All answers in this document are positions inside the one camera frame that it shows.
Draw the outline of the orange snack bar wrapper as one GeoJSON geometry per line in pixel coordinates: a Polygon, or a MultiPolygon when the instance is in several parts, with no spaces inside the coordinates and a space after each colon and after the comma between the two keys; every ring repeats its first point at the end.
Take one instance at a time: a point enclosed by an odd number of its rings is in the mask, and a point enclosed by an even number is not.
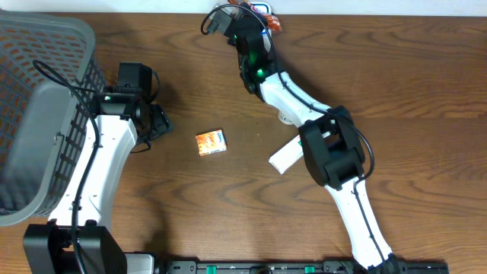
{"type": "Polygon", "coordinates": [[[262,2],[262,1],[249,1],[249,0],[228,0],[229,4],[234,5],[242,5],[246,8],[250,8],[252,11],[256,12],[259,16],[263,18],[263,22],[266,24],[266,27],[272,31],[281,31],[281,24],[279,19],[272,13],[260,13],[253,9],[253,6],[250,4],[251,2],[262,2]]]}

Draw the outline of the orange tissue pack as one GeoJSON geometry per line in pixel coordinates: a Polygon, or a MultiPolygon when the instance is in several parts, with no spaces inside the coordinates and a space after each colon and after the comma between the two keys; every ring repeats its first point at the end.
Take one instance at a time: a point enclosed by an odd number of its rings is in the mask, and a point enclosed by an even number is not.
{"type": "Polygon", "coordinates": [[[197,135],[196,142],[200,156],[223,152],[228,148],[221,129],[197,135]]]}

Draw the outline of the green lid jar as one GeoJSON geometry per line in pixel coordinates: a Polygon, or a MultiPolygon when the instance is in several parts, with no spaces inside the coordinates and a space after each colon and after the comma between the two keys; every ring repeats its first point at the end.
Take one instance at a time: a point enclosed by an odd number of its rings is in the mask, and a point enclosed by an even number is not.
{"type": "Polygon", "coordinates": [[[282,112],[278,113],[278,118],[285,125],[288,125],[288,126],[293,125],[293,122],[287,116],[285,116],[282,112]]]}

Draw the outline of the white green carton box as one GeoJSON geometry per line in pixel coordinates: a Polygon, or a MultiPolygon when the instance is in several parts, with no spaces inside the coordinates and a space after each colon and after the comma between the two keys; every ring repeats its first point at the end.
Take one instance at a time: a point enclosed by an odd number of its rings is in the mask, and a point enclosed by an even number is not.
{"type": "Polygon", "coordinates": [[[285,173],[303,157],[301,138],[299,135],[279,149],[269,158],[269,163],[280,173],[285,173]]]}

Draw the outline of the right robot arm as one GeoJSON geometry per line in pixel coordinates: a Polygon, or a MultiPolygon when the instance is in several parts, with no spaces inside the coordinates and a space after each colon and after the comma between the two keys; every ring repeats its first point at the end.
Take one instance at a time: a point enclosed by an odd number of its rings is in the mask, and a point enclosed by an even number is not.
{"type": "Polygon", "coordinates": [[[218,31],[237,50],[244,87],[297,127],[307,171],[333,198],[358,270],[401,272],[368,199],[365,181],[372,172],[363,165],[374,153],[349,111],[322,104],[291,80],[272,41],[270,33],[277,28],[272,15],[246,2],[229,2],[215,9],[215,17],[222,18],[218,31]]]}

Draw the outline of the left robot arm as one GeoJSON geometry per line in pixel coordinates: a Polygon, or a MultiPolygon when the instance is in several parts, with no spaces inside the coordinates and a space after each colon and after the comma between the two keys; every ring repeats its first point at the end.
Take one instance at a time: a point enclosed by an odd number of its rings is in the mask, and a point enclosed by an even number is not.
{"type": "Polygon", "coordinates": [[[145,273],[161,268],[155,255],[126,253],[110,233],[111,212],[128,156],[173,128],[156,104],[158,74],[122,62],[117,83],[83,104],[89,122],[69,185],[44,225],[29,225],[24,252],[33,273],[145,273]]]}

